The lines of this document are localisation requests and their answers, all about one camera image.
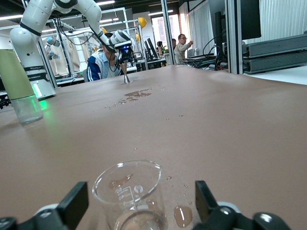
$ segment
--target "man wearing glasses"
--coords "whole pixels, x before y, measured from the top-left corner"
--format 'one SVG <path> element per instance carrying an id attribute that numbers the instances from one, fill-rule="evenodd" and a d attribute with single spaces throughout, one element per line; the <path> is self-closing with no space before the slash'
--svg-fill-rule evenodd
<path id="1" fill-rule="evenodd" d="M 186 59 L 185 52 L 187 49 L 191 47 L 191 45 L 193 45 L 193 41 L 190 41 L 189 43 L 187 43 L 187 38 L 184 34 L 180 34 L 178 36 L 178 40 L 179 40 L 179 43 L 175 47 L 174 51 L 178 53 L 179 61 L 182 64 Z"/>

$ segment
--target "beige shirt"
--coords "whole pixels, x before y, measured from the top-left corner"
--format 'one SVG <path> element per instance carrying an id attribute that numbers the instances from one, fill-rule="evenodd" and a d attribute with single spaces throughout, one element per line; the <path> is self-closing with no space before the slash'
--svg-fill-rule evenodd
<path id="1" fill-rule="evenodd" d="M 175 47 L 174 51 L 178 53 L 179 56 L 179 61 L 182 64 L 184 60 L 186 59 L 185 57 L 185 52 L 187 49 L 189 49 L 191 46 L 187 43 L 185 45 L 178 43 L 177 46 Z"/>

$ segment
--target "black ring on robot arm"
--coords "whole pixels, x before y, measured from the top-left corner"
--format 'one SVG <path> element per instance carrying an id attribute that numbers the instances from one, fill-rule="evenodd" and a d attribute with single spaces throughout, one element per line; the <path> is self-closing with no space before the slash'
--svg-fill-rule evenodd
<path id="1" fill-rule="evenodd" d="M 67 3 L 62 2 L 61 0 L 54 0 L 56 4 L 64 9 L 69 9 L 70 7 L 73 7 L 74 5 L 77 5 L 78 0 L 70 0 Z"/>
<path id="2" fill-rule="evenodd" d="M 20 26 L 21 26 L 22 28 L 24 28 L 24 29 L 30 31 L 31 33 L 35 34 L 36 36 L 39 36 L 39 37 L 40 37 L 40 36 L 42 35 L 42 33 L 39 33 L 39 32 L 37 32 L 37 31 L 31 29 L 29 26 L 26 26 L 26 25 L 23 24 L 22 22 L 20 22 Z"/>

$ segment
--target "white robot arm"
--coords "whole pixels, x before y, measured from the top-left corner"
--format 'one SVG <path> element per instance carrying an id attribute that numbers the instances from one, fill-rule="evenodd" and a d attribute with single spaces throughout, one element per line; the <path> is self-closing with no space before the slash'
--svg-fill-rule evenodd
<path id="1" fill-rule="evenodd" d="M 78 10 L 87 18 L 94 34 L 109 50 L 119 50 L 120 64 L 133 59 L 130 47 L 132 42 L 125 31 L 118 30 L 108 39 L 100 29 L 101 10 L 94 0 L 31 0 L 24 11 L 20 27 L 12 29 L 10 37 L 31 84 L 33 85 L 32 81 L 40 83 L 44 91 L 41 92 L 42 97 L 54 95 L 55 92 L 48 82 L 37 42 L 54 10 L 69 13 L 72 9 Z"/>

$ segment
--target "brown tabletop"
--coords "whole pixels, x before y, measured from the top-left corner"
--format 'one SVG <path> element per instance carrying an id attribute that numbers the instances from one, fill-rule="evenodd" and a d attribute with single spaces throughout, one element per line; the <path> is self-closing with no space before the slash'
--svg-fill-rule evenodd
<path id="1" fill-rule="evenodd" d="M 90 206 L 78 229 L 93 230 L 97 219 L 103 225 L 91 194 L 97 176 L 147 159 L 164 168 L 170 230 L 180 229 L 177 205 L 192 209 L 186 229 L 199 221 L 195 180 L 249 218 L 272 212 L 294 230 L 306 228 L 305 85 L 185 66 L 129 78 L 57 89 L 40 102 L 44 119 L 31 124 L 19 124 L 13 110 L 0 113 L 0 217 L 25 221 L 88 181 Z"/>

